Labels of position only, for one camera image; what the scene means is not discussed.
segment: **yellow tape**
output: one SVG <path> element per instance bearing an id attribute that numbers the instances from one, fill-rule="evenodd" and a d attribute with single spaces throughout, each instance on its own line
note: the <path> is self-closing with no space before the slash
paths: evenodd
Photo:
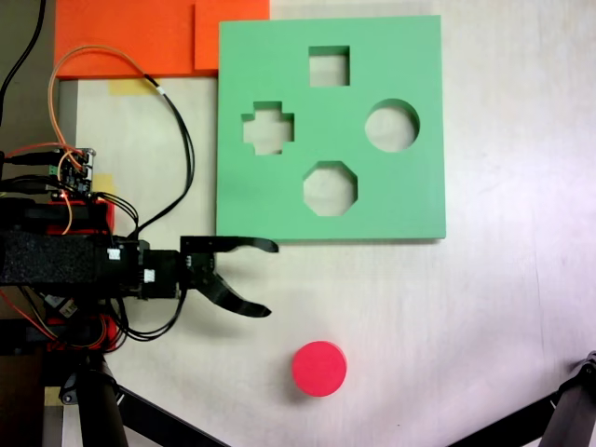
<path id="1" fill-rule="evenodd" d="M 108 91 L 111 96 L 157 95 L 156 88 L 146 79 L 110 79 Z"/>
<path id="2" fill-rule="evenodd" d="M 47 386 L 45 391 L 45 406 L 47 407 L 61 407 L 62 402 L 60 400 L 60 387 L 59 386 Z"/>
<path id="3" fill-rule="evenodd" d="M 96 193 L 115 194 L 114 177 L 112 174 L 93 174 L 91 189 Z"/>

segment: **black metal leg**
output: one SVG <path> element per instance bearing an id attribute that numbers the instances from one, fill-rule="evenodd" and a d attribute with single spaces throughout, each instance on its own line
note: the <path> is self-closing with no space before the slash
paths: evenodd
<path id="1" fill-rule="evenodd" d="M 553 393 L 483 428 L 450 447 L 522 447 L 539 439 L 549 424 L 558 399 Z"/>
<path id="2" fill-rule="evenodd" d="M 129 447 L 113 383 L 98 372 L 82 372 L 76 398 L 85 447 Z"/>
<path id="3" fill-rule="evenodd" d="M 229 447 L 124 387 L 120 398 L 124 425 L 162 447 Z"/>
<path id="4" fill-rule="evenodd" d="M 539 447 L 588 447 L 594 423 L 594 393 L 577 383 L 562 393 Z"/>

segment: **circular hole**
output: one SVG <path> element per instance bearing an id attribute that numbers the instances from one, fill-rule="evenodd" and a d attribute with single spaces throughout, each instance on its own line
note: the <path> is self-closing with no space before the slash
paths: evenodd
<path id="1" fill-rule="evenodd" d="M 409 103 L 385 100 L 373 107 L 364 130 L 377 149 L 399 152 L 410 147 L 418 138 L 420 119 Z"/>

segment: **orange foam board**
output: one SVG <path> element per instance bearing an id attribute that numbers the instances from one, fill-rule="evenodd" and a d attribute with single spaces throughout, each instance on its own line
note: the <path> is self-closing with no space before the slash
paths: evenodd
<path id="1" fill-rule="evenodd" d="M 195 70 L 217 75 L 220 22 L 269 20 L 269 0 L 199 0 L 195 8 Z"/>
<path id="2" fill-rule="evenodd" d="M 108 45 L 155 77 L 217 75 L 219 21 L 268 18 L 269 0 L 57 0 L 54 60 L 75 47 Z M 101 51 L 74 56 L 58 73 L 61 79 L 139 76 Z"/>

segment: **red disk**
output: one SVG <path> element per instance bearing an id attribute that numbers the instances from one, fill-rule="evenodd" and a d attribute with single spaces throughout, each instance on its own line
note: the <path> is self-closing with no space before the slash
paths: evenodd
<path id="1" fill-rule="evenodd" d="M 313 342 L 296 352 L 291 374 L 296 385 L 309 396 L 322 398 L 337 391 L 345 379 L 347 360 L 330 342 Z"/>

